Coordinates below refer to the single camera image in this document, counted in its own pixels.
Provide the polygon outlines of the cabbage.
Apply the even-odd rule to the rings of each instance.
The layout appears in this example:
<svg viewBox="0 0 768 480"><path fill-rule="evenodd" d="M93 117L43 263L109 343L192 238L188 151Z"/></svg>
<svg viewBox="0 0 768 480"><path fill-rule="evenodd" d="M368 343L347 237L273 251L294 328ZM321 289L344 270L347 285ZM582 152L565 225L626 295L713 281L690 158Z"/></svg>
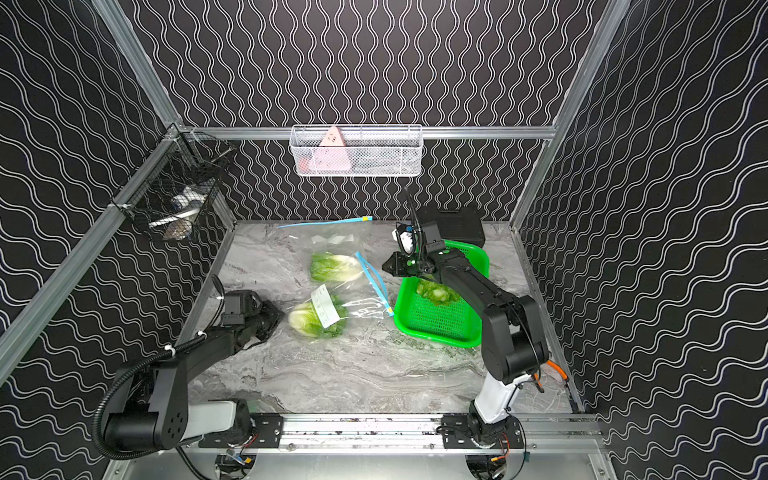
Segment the cabbage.
<svg viewBox="0 0 768 480"><path fill-rule="evenodd" d="M443 284L424 279L418 281L416 293L435 306L450 305L462 299L462 297L453 289Z"/></svg>
<svg viewBox="0 0 768 480"><path fill-rule="evenodd" d="M314 282L344 283L363 274L357 258L330 252L315 252L311 257L310 278Z"/></svg>
<svg viewBox="0 0 768 480"><path fill-rule="evenodd" d="M339 316L337 322L324 326L313 302L307 301L291 310L288 314L289 325L298 333L309 338L335 338L341 336L347 325L349 310L339 296L331 295L330 301Z"/></svg>

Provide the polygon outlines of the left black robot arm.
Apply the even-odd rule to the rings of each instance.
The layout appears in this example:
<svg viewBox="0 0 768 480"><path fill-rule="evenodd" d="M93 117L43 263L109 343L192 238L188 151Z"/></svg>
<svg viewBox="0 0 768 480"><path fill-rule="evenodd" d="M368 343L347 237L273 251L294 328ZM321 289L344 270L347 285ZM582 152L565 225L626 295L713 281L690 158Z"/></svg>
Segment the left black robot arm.
<svg viewBox="0 0 768 480"><path fill-rule="evenodd" d="M208 436L214 447L251 438L254 427L245 401L193 407L188 383L248 345L265 343L285 313L252 290L236 290L223 296L219 316L218 325L192 339L118 369L91 420L92 442L101 455L131 460L199 437Z"/></svg>

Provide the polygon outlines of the green plastic basket tray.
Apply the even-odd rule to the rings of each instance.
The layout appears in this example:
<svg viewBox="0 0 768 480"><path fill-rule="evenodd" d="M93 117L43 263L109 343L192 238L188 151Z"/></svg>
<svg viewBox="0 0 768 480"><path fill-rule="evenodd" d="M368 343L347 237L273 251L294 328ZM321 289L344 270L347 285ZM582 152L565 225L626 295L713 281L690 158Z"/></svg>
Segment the green plastic basket tray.
<svg viewBox="0 0 768 480"><path fill-rule="evenodd" d="M416 293L420 279L405 278L394 307L395 326L404 334L459 347L473 348L481 343L481 320L461 299L450 305L435 306Z"/></svg>

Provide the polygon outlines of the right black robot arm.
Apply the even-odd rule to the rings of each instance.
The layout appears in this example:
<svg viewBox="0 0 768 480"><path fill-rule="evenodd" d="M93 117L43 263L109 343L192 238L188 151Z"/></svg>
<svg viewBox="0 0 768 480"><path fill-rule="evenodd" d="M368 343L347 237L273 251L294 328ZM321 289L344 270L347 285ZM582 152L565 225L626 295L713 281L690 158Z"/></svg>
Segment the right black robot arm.
<svg viewBox="0 0 768 480"><path fill-rule="evenodd" d="M466 255L447 246L436 223L412 220L396 227L399 250L384 262L394 277L417 277L454 290L481 320L481 355L487 370L459 437L488 448L515 430L512 403L549 360L537 302L517 296L480 273Z"/></svg>

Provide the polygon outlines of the clear zip-top bag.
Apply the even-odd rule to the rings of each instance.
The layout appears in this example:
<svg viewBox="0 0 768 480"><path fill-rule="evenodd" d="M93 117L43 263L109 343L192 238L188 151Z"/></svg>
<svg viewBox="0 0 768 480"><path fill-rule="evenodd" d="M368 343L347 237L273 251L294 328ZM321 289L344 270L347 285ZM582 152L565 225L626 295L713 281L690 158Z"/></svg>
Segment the clear zip-top bag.
<svg viewBox="0 0 768 480"><path fill-rule="evenodd" d="M353 256L364 252L365 241L369 236L374 217L370 215L346 218L332 221L308 221L280 225L281 230L289 239L292 249L300 255L301 265L307 269L308 279L313 285L343 284L320 283L310 278L310 264L315 252L330 252Z"/></svg>
<svg viewBox="0 0 768 480"><path fill-rule="evenodd" d="M358 255L358 258L363 275L357 280L337 285L313 285L310 282L311 290L304 302L313 302L324 326L339 320L330 301L331 295L339 296L348 308L347 324L356 319L381 319L394 316L394 309L390 304L388 290L381 274L363 255Z"/></svg>

